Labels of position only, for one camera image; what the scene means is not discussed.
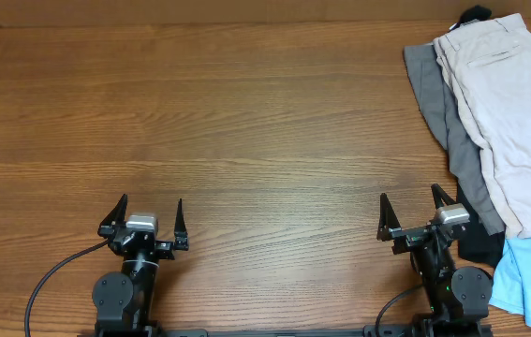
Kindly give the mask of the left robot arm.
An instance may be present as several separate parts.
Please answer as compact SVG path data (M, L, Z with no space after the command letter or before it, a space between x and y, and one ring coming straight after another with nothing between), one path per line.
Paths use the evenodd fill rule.
M123 259L119 271L101 276L92 300L96 307L96 336L162 336L161 325L150 318L159 262L173 260L176 251L189 249L183 202L178 201L174 238L157 238L158 219L149 213L126 216L127 195L103 219L97 234Z

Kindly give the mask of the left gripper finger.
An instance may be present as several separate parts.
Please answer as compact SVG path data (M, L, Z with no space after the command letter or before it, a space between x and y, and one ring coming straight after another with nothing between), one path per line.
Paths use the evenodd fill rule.
M97 229L98 236L112 237L120 227L125 225L127 202L127 194L122 194L116 206L100 222Z
M177 204L177 213L174 224L174 249L187 251L189 249L188 232L184 221L183 200Z

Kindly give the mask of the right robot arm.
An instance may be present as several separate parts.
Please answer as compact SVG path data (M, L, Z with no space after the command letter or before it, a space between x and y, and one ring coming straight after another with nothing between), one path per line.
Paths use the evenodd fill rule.
M396 255L408 253L412 269L421 283L395 296L376 317L374 334L384 336L390 326L381 324L395 302L422 289L429 301L428 314L414 315L409 325L396 328L405 337L492 337L492 327L481 320L489 314L493 278L478 267L458 268L450 253L451 244L461 239L470 214L438 184L431 186L434 217L421 227L404 229L388 196L380 195L380 216L376 238L392 243Z

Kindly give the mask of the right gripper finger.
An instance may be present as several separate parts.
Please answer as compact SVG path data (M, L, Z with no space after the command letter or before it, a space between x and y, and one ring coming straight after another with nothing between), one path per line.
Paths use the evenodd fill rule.
M444 206L454 205L456 203L456 201L450 197L438 183L432 184L431 190L434 204L437 209Z
M376 238L383 242L390 241L394 239L396 232L401 230L402 227L388 196L382 193L380 195L380 216Z

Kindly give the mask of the beige shorts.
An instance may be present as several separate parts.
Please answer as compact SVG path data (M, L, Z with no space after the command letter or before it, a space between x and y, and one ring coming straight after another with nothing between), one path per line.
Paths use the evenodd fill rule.
M531 238L531 33L521 14L433 41L481 174L510 239Z

